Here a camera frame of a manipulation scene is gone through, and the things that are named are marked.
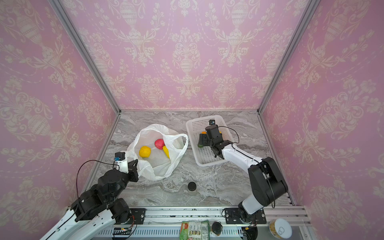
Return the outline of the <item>orange green toy mango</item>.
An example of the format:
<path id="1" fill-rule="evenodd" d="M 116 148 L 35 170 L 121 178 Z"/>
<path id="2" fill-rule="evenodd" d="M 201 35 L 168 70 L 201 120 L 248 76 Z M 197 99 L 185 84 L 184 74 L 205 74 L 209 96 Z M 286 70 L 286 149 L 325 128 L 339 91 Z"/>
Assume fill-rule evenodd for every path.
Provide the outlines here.
<path id="1" fill-rule="evenodd" d="M 198 141 L 198 147 L 203 148 L 203 147 L 208 147 L 209 144 L 209 138 L 206 132 L 201 132 L 199 134 L 199 141 Z"/>

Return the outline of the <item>round yellow toy lemon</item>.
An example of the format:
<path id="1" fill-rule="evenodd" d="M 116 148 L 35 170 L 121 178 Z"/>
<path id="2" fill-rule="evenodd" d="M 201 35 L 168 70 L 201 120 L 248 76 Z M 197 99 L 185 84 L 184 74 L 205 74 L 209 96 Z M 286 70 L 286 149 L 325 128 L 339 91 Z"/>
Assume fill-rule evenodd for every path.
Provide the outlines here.
<path id="1" fill-rule="evenodd" d="M 151 155 L 152 149 L 148 146 L 142 146 L 139 150 L 139 156 L 141 158 L 149 158 Z"/>

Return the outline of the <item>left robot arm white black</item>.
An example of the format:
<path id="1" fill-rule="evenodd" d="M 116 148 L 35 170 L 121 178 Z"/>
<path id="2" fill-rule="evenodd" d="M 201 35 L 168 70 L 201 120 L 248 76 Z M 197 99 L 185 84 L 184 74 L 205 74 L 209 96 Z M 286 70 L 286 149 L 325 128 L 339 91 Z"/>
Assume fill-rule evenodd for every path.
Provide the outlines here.
<path id="1" fill-rule="evenodd" d="M 98 179 L 98 183 L 80 194 L 65 215 L 42 240 L 90 240 L 115 224 L 137 225 L 143 214 L 135 214 L 120 194 L 130 182 L 139 180 L 138 160 L 119 161 Z"/>

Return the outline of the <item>red toy apple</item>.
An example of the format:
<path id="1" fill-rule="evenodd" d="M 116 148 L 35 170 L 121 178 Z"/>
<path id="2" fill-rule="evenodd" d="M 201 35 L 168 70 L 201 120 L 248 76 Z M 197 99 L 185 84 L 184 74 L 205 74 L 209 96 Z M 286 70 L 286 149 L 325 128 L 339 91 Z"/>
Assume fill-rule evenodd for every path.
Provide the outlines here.
<path id="1" fill-rule="evenodd" d="M 165 146 L 165 142 L 164 142 L 163 139 L 157 139 L 157 140 L 155 141 L 155 147 L 156 147 L 157 149 L 162 150 L 164 146 Z"/>

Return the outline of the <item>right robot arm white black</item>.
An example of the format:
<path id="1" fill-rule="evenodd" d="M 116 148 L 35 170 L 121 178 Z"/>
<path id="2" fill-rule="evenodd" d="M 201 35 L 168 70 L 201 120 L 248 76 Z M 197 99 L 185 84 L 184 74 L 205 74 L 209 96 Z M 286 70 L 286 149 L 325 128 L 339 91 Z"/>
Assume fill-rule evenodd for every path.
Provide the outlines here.
<path id="1" fill-rule="evenodd" d="M 237 144 L 224 140 L 218 125 L 206 127 L 208 142 L 215 157 L 229 161 L 244 170 L 249 175 L 252 194 L 238 206 L 238 214 L 244 223 L 250 223 L 257 211 L 272 205 L 285 195 L 289 187 L 277 162 L 270 157 L 260 158 L 251 155 Z"/>

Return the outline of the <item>white plastic bag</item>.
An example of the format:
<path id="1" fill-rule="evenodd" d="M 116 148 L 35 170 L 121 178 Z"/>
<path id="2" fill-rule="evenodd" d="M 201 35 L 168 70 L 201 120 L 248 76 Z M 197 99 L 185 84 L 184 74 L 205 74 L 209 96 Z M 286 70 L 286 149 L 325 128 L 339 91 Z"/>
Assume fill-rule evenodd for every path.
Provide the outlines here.
<path id="1" fill-rule="evenodd" d="M 163 150 L 155 147 L 155 141 L 163 139 L 169 150 L 168 159 Z M 160 124 L 152 124 L 140 130 L 134 141 L 126 150 L 128 160 L 138 160 L 138 174 L 151 181 L 159 181 L 172 175 L 189 145 L 189 137 Z M 139 150 L 142 146 L 152 149 L 149 158 L 141 158 Z"/>

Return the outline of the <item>yellow orange toy fruit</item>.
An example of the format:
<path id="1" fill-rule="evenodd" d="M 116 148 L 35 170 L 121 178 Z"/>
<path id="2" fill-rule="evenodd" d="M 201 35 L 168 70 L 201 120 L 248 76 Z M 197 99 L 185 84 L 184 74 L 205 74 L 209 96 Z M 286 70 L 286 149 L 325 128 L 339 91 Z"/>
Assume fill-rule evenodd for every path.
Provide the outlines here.
<path id="1" fill-rule="evenodd" d="M 163 151 L 164 151 L 165 155 L 167 156 L 167 158 L 169 159 L 170 158 L 170 154 L 169 154 L 169 150 L 167 149 L 166 146 L 163 146 Z"/>

